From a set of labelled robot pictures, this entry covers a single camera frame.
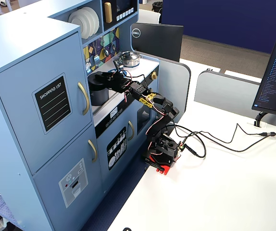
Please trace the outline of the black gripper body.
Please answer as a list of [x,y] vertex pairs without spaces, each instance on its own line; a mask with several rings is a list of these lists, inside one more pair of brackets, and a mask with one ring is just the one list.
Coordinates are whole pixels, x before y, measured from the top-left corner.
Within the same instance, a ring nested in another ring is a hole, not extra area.
[[123,93],[127,90],[128,86],[131,84],[132,79],[126,77],[121,72],[114,72],[108,78],[108,89],[113,90],[118,93]]

